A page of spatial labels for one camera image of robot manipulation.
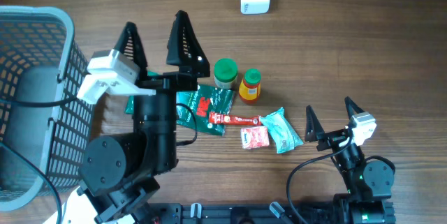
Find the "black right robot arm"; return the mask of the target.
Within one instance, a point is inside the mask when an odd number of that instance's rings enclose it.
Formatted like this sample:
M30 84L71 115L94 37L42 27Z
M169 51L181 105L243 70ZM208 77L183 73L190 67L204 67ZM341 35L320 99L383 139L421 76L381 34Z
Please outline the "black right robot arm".
M388 200L395 178L394 164L381 156L365 157L360 146L371 138L376 119L349 97L344 99L349 122L341 130L324 131L314 110L306 108L305 141L317 142L317 150L331 150L347 192L331 202L310 203L302 208L313 223L395 223Z

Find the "orange sauce bottle green cap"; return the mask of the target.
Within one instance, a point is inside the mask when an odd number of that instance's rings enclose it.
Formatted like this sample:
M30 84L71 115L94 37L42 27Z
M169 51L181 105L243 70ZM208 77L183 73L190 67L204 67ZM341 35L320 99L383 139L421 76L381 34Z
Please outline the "orange sauce bottle green cap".
M238 90L239 97L244 103L255 103L261 94L261 72L251 68L246 71Z

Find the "green lid jar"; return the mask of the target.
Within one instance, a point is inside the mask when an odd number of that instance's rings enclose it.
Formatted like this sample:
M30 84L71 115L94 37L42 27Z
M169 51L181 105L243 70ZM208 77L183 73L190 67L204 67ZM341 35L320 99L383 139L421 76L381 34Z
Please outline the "green lid jar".
M219 88L232 89L237 75L237 64L232 59L220 59L214 65L214 82Z

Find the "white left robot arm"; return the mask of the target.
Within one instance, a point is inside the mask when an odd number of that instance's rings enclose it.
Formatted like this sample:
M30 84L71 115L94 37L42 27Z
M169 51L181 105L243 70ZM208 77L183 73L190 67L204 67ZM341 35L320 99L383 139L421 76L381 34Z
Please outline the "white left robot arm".
M177 166L177 95L196 91L210 76L210 64L187 12L175 16L166 62L175 71L149 75L137 26L128 22L111 50L97 51L78 90L79 100L96 104L104 95L131 96L133 130L92 140L78 170L77 194L95 223L131 215L159 189L156 177Z

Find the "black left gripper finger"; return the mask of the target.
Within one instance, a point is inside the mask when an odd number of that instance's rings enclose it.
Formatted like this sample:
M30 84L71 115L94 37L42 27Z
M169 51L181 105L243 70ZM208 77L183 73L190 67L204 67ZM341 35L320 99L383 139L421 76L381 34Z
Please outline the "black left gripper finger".
M188 13L183 10L175 15L167 49L166 63L177 66L179 72L196 77L210 76L210 63L196 38Z
M125 24L114 50L122 53L139 67L139 80L147 79L147 60L137 27L133 22Z

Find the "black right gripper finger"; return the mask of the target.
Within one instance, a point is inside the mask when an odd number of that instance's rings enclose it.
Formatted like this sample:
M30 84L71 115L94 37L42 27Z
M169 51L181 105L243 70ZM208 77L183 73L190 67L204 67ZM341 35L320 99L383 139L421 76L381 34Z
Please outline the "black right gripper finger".
M306 106L306 128L305 141L315 142L321 141L325 135L325 131L320 124L311 105Z
M355 114L364 112L364 110L360 108L349 96L344 99L344 102L349 119Z

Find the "teal tissue pack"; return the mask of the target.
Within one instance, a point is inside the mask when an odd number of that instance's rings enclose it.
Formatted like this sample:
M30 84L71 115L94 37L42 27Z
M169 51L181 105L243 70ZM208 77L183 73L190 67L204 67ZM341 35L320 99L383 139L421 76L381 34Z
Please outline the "teal tissue pack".
M292 125L287 121L283 107L265 117L260 117L260 122L267 127L278 154L292 151L297 146L304 144Z

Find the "red stick sachet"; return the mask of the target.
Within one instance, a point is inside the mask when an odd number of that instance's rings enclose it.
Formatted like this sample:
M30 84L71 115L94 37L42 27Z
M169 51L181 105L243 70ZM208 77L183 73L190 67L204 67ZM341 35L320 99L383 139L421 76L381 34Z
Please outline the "red stick sachet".
M236 125L236 126L261 126L259 116L255 117L239 117L229 114L221 114L217 112L209 113L209 122L211 124Z

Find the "red small snack box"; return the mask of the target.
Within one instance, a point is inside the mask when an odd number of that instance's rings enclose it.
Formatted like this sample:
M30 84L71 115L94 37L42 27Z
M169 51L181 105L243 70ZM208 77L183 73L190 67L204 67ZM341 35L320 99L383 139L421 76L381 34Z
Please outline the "red small snack box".
M265 126L242 128L240 135L243 149L257 149L270 145L268 129Z

